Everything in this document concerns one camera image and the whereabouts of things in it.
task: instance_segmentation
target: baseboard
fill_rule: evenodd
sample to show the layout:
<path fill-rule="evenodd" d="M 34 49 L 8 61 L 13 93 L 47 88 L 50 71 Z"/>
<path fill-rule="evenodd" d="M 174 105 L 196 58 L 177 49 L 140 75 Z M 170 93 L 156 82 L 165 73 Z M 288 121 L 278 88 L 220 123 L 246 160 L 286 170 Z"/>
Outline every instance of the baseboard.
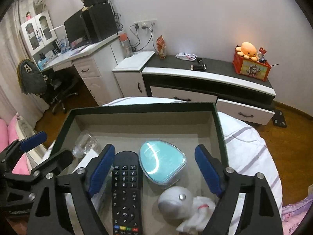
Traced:
<path fill-rule="evenodd" d="M 309 115 L 309 114 L 307 114 L 307 113 L 305 113 L 305 112 L 303 112 L 301 110 L 298 110 L 298 109 L 296 109 L 294 107 L 288 106 L 288 105 L 286 105 L 284 103 L 281 103 L 281 102 L 278 102 L 278 101 L 273 101 L 273 102 L 274 102 L 275 107 L 283 108 L 283 109 L 286 109 L 286 110 L 290 110 L 290 111 L 292 111 L 294 113 L 297 113 L 297 114 L 299 114 L 299 115 L 301 115 L 301 116 L 303 116 L 303 117 L 313 121 L 313 117 L 311 115 Z"/>

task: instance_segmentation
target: black countertop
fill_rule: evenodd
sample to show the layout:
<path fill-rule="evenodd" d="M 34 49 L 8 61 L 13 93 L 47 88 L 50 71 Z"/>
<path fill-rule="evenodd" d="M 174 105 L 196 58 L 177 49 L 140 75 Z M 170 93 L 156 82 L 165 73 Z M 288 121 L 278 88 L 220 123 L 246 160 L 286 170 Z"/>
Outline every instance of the black countertop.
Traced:
<path fill-rule="evenodd" d="M 269 80 L 262 81 L 245 75 L 237 74 L 234 65 L 231 62 L 224 62 L 208 58 L 204 58 L 203 62 L 207 66 L 205 72 L 229 76 L 273 88 Z M 146 63 L 145 67 L 190 70 L 190 65 L 192 64 L 197 64 L 197 61 L 190 62 L 181 60 L 175 56 L 167 56 L 164 60 L 161 60 L 158 55 L 154 55 Z"/>

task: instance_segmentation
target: curtain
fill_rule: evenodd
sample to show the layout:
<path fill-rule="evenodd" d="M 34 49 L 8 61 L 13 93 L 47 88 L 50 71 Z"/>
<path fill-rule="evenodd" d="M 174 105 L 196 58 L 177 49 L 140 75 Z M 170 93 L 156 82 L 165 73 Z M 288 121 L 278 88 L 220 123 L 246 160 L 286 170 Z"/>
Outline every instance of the curtain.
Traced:
<path fill-rule="evenodd" d="M 0 22 L 0 117 L 9 123 L 18 112 L 33 127 L 49 105 L 41 98 L 21 93 L 17 66 L 29 58 L 20 34 L 18 1 Z"/>

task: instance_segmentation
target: blue gripper pad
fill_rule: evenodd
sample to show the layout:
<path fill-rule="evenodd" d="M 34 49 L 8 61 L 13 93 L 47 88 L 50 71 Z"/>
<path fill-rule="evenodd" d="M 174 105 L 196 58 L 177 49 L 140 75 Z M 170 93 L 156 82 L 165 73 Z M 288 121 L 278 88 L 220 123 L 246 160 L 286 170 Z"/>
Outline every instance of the blue gripper pad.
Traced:
<path fill-rule="evenodd" d="M 45 132 L 38 132 L 37 134 L 29 137 L 21 142 L 20 150 L 22 152 L 28 152 L 33 148 L 39 146 L 47 140 L 47 134 Z"/>
<path fill-rule="evenodd" d="M 90 176 L 89 190 L 88 194 L 90 197 L 93 197 L 96 193 L 99 193 L 103 182 L 108 175 L 110 168 L 112 167 L 114 158 L 115 158 L 115 148 L 113 145 L 106 145 L 104 150 L 108 147 L 106 153 L 102 157 L 101 161 L 98 163 L 94 172 Z"/>
<path fill-rule="evenodd" d="M 225 189 L 223 185 L 223 166 L 220 161 L 213 158 L 203 145 L 198 145 L 195 149 L 195 160 L 207 183 L 211 193 L 221 197 Z"/>

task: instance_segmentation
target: open cardboard box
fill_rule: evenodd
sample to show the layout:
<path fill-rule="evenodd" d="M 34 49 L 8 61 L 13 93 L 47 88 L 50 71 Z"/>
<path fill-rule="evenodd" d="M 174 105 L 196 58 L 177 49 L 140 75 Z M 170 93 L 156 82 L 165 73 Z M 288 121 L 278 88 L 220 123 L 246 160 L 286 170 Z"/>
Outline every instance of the open cardboard box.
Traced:
<path fill-rule="evenodd" d="M 128 106 L 95 107 L 71 110 L 54 144 L 52 154 L 60 149 L 73 149 L 84 129 L 90 131 L 103 149 L 112 144 L 116 153 L 139 152 L 146 140 L 159 139 L 178 147 L 187 159 L 187 168 L 176 185 L 188 188 L 194 196 L 211 194 L 194 158 L 197 145 L 203 144 L 211 155 L 228 166 L 222 128 L 213 103 L 165 103 Z M 73 161 L 71 172 L 78 163 Z M 112 227 L 111 185 L 100 217 L 109 234 Z M 144 177 L 141 213 L 144 234 L 176 234 L 181 220 L 165 220 L 157 206 L 163 192 Z"/>

